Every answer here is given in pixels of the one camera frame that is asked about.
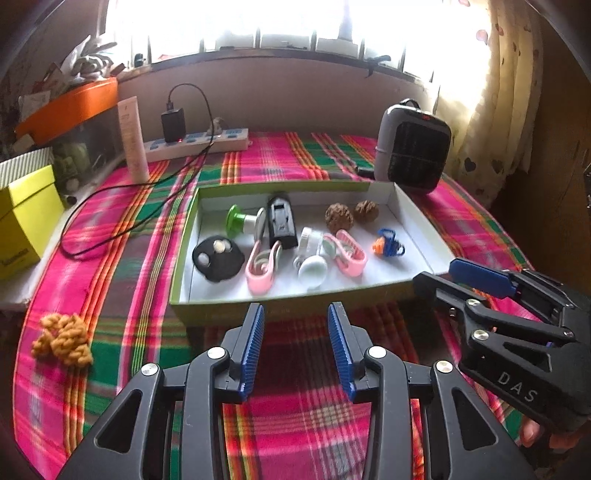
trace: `power strip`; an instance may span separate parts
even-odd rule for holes
[[[164,138],[144,143],[148,162],[197,155],[207,147],[210,136],[206,132],[188,134],[179,142],[166,143]],[[248,128],[224,130],[213,137],[210,153],[233,152],[248,148]]]

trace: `blue gripper pad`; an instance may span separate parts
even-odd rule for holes
[[[353,363],[349,346],[345,340],[343,326],[341,325],[334,305],[329,307],[328,328],[330,343],[332,344],[333,353],[335,355],[336,368],[339,373],[340,384],[343,386],[343,390],[349,397],[350,401],[353,401],[357,393],[354,383],[355,364]]]
[[[238,392],[245,401],[252,393],[255,383],[256,365],[261,353],[263,334],[265,333],[265,310],[259,306],[252,322],[250,335],[241,362],[241,377]]]
[[[452,260],[449,273],[454,282],[469,285],[498,299],[513,298],[517,293],[509,275],[464,258]]]

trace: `orange box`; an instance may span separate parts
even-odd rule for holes
[[[115,78],[83,85],[60,95],[18,124],[15,129],[17,139],[29,134],[38,146],[43,146],[114,107],[118,100]]]

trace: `black cable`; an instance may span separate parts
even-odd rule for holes
[[[68,217],[68,220],[66,220],[66,224],[64,225],[64,228],[61,230],[61,234],[60,234],[60,240],[59,240],[59,249],[61,251],[61,253],[66,257],[66,258],[71,258],[71,259],[75,259],[76,257],[79,257],[81,255],[84,255],[90,251],[93,251],[99,247],[102,247],[103,245],[109,244],[111,242],[113,242],[114,240],[118,239],[119,237],[135,230],[136,228],[139,228],[140,226],[144,225],[145,223],[147,223],[149,220],[151,220],[152,218],[154,218],[156,216],[156,214],[164,207],[164,205],[166,205],[170,200],[176,198],[180,193],[184,192],[187,187],[191,184],[191,182],[197,177],[198,173],[200,170],[196,170],[191,177],[185,182],[184,185],[182,185],[181,187],[179,187],[179,189],[176,192],[171,193],[170,195],[168,195],[168,197],[166,197],[159,205],[157,205],[157,207],[150,212],[145,218],[143,218],[143,220],[139,221],[139,222],[135,222],[132,226],[126,228],[125,230],[123,230],[122,232],[119,232],[116,235],[112,235],[109,238],[106,238],[94,245],[92,245],[91,247],[85,248],[83,250],[80,250],[79,252],[70,252],[66,249],[66,247],[64,246],[64,236],[66,234],[66,230],[68,229],[68,227],[72,224],[72,219],[74,217],[74,215],[78,212],[78,210],[80,210],[85,204],[86,202],[88,202],[92,197],[94,197],[95,195],[98,195],[99,193],[103,193],[103,192],[107,192],[109,190],[115,190],[115,189],[124,189],[124,188],[130,188],[130,187],[153,187],[156,185],[159,185],[161,183],[164,183],[166,181],[169,181],[170,179],[178,176],[181,171],[183,171],[185,168],[190,167],[201,155],[204,155],[203,157],[203,162],[206,161],[207,159],[207,154],[209,153],[209,150],[211,149],[212,145],[213,145],[213,115],[212,115],[212,110],[211,107],[209,106],[209,101],[207,100],[207,96],[205,95],[205,92],[203,90],[201,90],[201,88],[199,88],[197,85],[194,85],[192,83],[180,83],[178,85],[175,85],[169,92],[168,94],[168,101],[167,101],[167,108],[169,108],[169,105],[172,105],[171,101],[170,101],[170,96],[172,95],[173,91],[177,88],[180,87],[182,85],[187,85],[187,86],[191,86],[191,87],[195,87],[197,90],[199,90],[199,92],[201,93],[201,95],[203,96],[203,99],[205,100],[205,104],[207,106],[207,113],[209,114],[209,122],[210,122],[210,126],[212,129],[212,133],[211,133],[211,137],[209,138],[209,143],[207,145],[207,147],[205,147],[203,150],[201,150],[201,152],[199,152],[197,155],[194,156],[194,158],[192,158],[189,162],[185,163],[185,165],[183,165],[182,167],[180,167],[177,171],[175,171],[174,173],[170,174],[169,176],[157,180],[157,181],[149,181],[149,182],[145,182],[145,183],[132,183],[129,185],[114,185],[112,187],[104,187],[101,188],[95,192],[93,192],[92,194],[90,194],[88,196],[88,198],[86,198],[83,202],[80,202],[76,208],[72,211],[72,213],[70,214],[70,216]]]
[[[399,103],[399,105],[408,106],[409,103],[411,103],[412,106],[415,107],[417,110],[421,109],[421,106],[418,104],[418,102],[414,98],[405,98],[402,102]]]

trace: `pink nose clip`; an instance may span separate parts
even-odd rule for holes
[[[257,240],[246,263],[246,284],[253,295],[264,295],[273,286],[282,251],[281,242],[275,242],[270,250],[260,252],[260,249],[261,240]]]
[[[348,277],[358,277],[363,273],[368,256],[347,230],[339,230],[336,237],[325,233],[323,247]]]

